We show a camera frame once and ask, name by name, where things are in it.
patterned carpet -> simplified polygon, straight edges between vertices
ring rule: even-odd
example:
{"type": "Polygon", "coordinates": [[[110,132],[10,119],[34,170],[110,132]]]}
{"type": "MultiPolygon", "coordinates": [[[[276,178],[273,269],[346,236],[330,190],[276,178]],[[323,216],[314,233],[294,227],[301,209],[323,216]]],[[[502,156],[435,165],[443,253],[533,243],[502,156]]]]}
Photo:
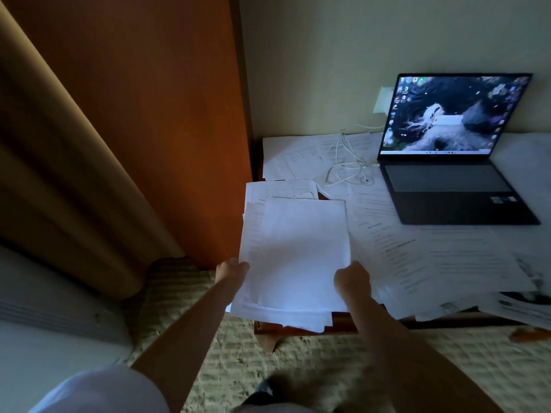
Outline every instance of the patterned carpet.
{"type": "MultiPolygon", "coordinates": [[[[187,258],[150,267],[145,288],[124,302],[135,350],[128,363],[213,284],[187,258]]],[[[510,327],[417,332],[476,381],[505,411],[551,411],[551,342],[513,344],[510,327]]],[[[186,412],[225,412],[240,404],[265,377],[292,377],[294,393],[330,411],[393,411],[370,354],[358,336],[289,338],[264,354],[252,322],[226,314],[197,377],[186,412]]]]}

white cable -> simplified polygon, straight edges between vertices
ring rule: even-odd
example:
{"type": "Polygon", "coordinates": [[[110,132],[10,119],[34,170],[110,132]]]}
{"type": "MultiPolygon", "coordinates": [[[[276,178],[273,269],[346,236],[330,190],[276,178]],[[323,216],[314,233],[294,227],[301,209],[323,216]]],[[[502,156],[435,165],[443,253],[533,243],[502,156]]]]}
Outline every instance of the white cable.
{"type": "Polygon", "coordinates": [[[329,168],[329,171],[327,171],[327,175],[325,176],[325,186],[326,187],[331,187],[331,186],[335,186],[341,182],[346,182],[348,184],[356,184],[358,185],[357,183],[351,183],[349,182],[348,180],[351,179],[351,178],[354,178],[358,175],[360,175],[360,173],[363,174],[363,179],[367,180],[368,177],[365,172],[364,172],[364,168],[367,168],[368,166],[370,166],[367,162],[365,162],[365,160],[358,156],[355,152],[354,152],[354,148],[352,148],[352,145],[350,145],[350,141],[347,139],[347,137],[344,135],[344,131],[341,131],[341,134],[338,136],[338,138],[336,139],[335,142],[333,142],[333,144],[331,145],[331,147],[327,150],[327,152],[331,151],[331,149],[333,149],[333,147],[335,146],[335,162],[336,164],[333,165],[331,168],[329,168]],[[345,145],[344,141],[346,141],[348,143],[348,146],[350,147],[350,149],[348,149],[348,147],[345,145]],[[339,146],[342,144],[342,147],[345,148],[349,153],[351,153],[354,157],[355,157],[355,160],[354,162],[339,162],[338,161],[338,152],[339,152],[339,146]],[[335,167],[339,167],[339,170],[337,170],[337,177],[339,178],[339,181],[336,181],[334,183],[331,183],[331,184],[328,184],[327,181],[328,181],[328,178],[329,178],[329,174],[331,173],[331,171],[333,170],[333,168],[335,167]],[[354,168],[357,168],[358,171],[357,173],[347,177],[347,178],[341,178],[341,175],[339,174],[339,171],[341,168],[350,168],[350,169],[354,169],[354,168]]]}
{"type": "Polygon", "coordinates": [[[363,124],[357,124],[357,123],[356,123],[356,126],[360,126],[361,128],[366,128],[366,129],[384,129],[385,128],[384,126],[373,127],[373,126],[364,126],[363,124]]]}

wooden cabinet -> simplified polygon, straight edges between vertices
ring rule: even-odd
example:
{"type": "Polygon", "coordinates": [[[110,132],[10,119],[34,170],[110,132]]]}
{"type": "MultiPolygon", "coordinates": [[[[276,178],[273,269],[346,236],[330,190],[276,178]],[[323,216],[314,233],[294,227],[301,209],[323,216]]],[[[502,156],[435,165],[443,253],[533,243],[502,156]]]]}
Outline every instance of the wooden cabinet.
{"type": "Polygon", "coordinates": [[[251,131],[238,0],[2,0],[183,250],[237,256],[251,131]]]}

laptop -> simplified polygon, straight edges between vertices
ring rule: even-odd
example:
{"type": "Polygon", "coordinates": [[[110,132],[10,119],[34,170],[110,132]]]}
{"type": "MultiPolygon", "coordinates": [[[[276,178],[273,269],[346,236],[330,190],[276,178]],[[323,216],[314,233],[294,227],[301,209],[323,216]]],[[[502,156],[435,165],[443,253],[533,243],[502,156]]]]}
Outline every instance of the laptop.
{"type": "Polygon", "coordinates": [[[400,74],[379,155],[405,225],[539,225],[490,160],[532,74],[400,74]]]}

stack of paper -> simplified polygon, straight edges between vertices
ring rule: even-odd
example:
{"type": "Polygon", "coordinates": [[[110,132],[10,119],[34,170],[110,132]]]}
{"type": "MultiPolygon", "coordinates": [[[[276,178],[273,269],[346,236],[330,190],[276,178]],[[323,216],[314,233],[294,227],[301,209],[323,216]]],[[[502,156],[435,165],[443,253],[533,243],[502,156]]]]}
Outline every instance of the stack of paper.
{"type": "Polygon", "coordinates": [[[247,185],[240,259],[251,272],[231,312],[321,332],[331,311],[346,310],[332,279],[352,257],[395,318],[432,320],[478,305],[551,329],[549,136],[508,135],[496,149],[496,165],[542,221],[499,227],[404,226],[377,166],[336,183],[357,171],[336,164],[376,162],[381,136],[346,136],[352,152],[334,148],[339,135],[263,139],[271,181],[247,185]],[[330,201],[315,200],[316,191],[330,201]]]}
{"type": "Polygon", "coordinates": [[[331,312],[346,311],[333,286],[350,264],[344,201],[315,192],[312,181],[247,185],[239,259],[251,269],[230,313],[322,332],[331,312]]]}

